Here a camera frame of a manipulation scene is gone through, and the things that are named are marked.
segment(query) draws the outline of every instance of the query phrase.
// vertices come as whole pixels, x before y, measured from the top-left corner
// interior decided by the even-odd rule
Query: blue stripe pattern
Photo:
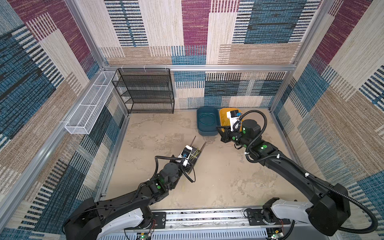
[[[175,82],[178,81],[205,81],[205,72],[180,71],[173,72]]]
[[[221,106],[221,98],[220,96],[204,96],[204,106],[219,108]]]
[[[20,239],[39,239],[44,237],[42,233],[35,233],[29,230],[4,228],[0,234],[1,239],[20,240]]]
[[[329,83],[309,63],[293,90],[309,112],[328,87]]]
[[[104,0],[104,3],[121,46],[148,46],[138,0]]]
[[[334,133],[333,136],[327,136],[332,139],[332,142],[329,142],[310,114],[303,119],[297,129],[328,182],[340,183],[343,186],[355,182],[351,172],[334,149],[341,145],[340,139]]]
[[[255,0],[240,0],[232,43],[244,43]]]
[[[254,3],[245,44],[287,43],[307,0],[258,0]]]
[[[62,222],[67,219],[72,211],[75,210],[83,200],[96,196],[96,192],[100,187],[101,180],[105,174],[119,132],[120,128],[118,123],[114,120],[108,108],[104,106],[91,133],[86,135],[80,143],[89,154],[95,157],[105,135],[112,141],[103,170],[96,183],[96,188],[93,190],[83,185],[83,181],[91,166],[91,162],[86,156],[83,156],[80,152],[76,151],[68,166],[66,166],[64,162],[58,160],[58,176],[52,174],[52,177],[49,178],[50,180],[46,181],[44,185],[45,187],[52,189],[53,193],[50,197],[47,197],[49,200],[38,199],[39,201],[35,201],[35,204],[41,205],[44,209],[40,209],[43,213],[39,216],[35,227],[31,227],[30,230],[33,229],[38,232],[61,234]],[[63,176],[60,176],[61,168],[65,169]]]
[[[97,64],[97,62],[93,63],[92,67],[87,72],[88,79],[90,80],[98,70],[99,70],[99,65]]]
[[[205,55],[172,56],[174,65],[205,65]]]
[[[376,72],[359,88],[373,105],[384,111],[384,66]]]
[[[0,36],[0,133],[12,139],[55,89],[12,32]]]
[[[384,171],[378,172],[363,180],[358,181],[358,184],[368,197],[369,201],[375,206],[376,210],[383,217],[384,216]],[[383,230],[383,223],[381,222],[379,228]]]
[[[6,0],[0,0],[0,15],[6,16],[0,18],[0,35],[8,33],[9,31],[24,24]]]
[[[12,33],[13,37],[33,59],[34,63],[42,70],[50,82],[58,88],[64,77],[53,64],[47,53],[33,37],[26,26],[22,26]]]

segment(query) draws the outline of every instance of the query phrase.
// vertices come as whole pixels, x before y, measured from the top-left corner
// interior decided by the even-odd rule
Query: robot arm
[[[327,236],[332,236],[337,230],[352,233],[369,233],[376,230],[377,219],[374,214],[364,205],[349,197],[345,187],[340,184],[333,186],[327,181],[315,177],[287,158],[277,147],[262,140],[262,133],[266,128],[266,117],[262,112],[251,110],[238,120],[241,121],[246,114],[251,112],[260,113],[264,117],[263,129],[252,119],[244,120],[239,131],[234,131],[234,127],[220,126],[217,130],[221,135],[221,141],[232,141],[235,143],[235,147],[236,145],[246,147],[245,154],[249,162],[258,162],[277,172],[309,200],[309,202],[298,203],[272,198],[263,206],[263,217],[267,222],[276,222],[278,218],[307,222]],[[372,220],[370,227],[365,229],[341,227],[351,215],[349,202],[354,203],[370,216]]]
[[[170,160],[158,174],[157,158]],[[93,198],[83,201],[64,223],[66,239],[99,239],[115,230],[146,228],[153,218],[148,206],[168,196],[181,175],[186,175],[184,166],[175,157],[156,156],[155,160],[154,176],[141,183],[136,191],[97,203]]]

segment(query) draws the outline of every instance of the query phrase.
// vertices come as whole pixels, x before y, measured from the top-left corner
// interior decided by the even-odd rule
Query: patterned fabric wall
[[[0,239],[65,239],[63,222],[104,177],[124,120],[118,97],[111,93],[89,135],[65,135]]]
[[[290,64],[320,0],[78,0],[109,65]],[[268,107],[275,73],[174,72],[175,108]]]
[[[370,208],[384,239],[384,1],[336,0],[274,111],[295,157]],[[346,227],[369,219],[351,205]]]
[[[289,64],[321,0],[78,0],[110,65]]]
[[[171,72],[175,109],[267,108],[286,72]]]
[[[0,200],[98,70],[64,0],[0,0]]]

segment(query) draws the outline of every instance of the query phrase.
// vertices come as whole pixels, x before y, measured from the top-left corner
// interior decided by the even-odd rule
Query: aluminum rail
[[[91,50],[93,57],[95,58],[99,68],[104,68],[106,62],[104,60],[103,54],[101,53],[99,47],[96,45],[91,33],[88,30],[87,25],[80,13],[79,7],[76,4],[76,0],[65,0],[65,3],[68,6],[69,11],[71,12],[77,26],[80,29],[81,34],[83,35],[88,48]]]
[[[116,71],[118,68],[169,68],[171,71],[293,71],[294,64],[276,65],[118,65],[106,66],[105,71]]]

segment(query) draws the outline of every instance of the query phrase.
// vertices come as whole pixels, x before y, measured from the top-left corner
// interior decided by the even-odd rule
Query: metal shelf
[[[173,113],[175,98],[169,69],[117,69],[112,81],[129,113]]]
[[[65,129],[70,134],[89,134],[91,132],[113,90],[112,79],[117,79],[114,72],[103,72],[98,76],[65,124]]]

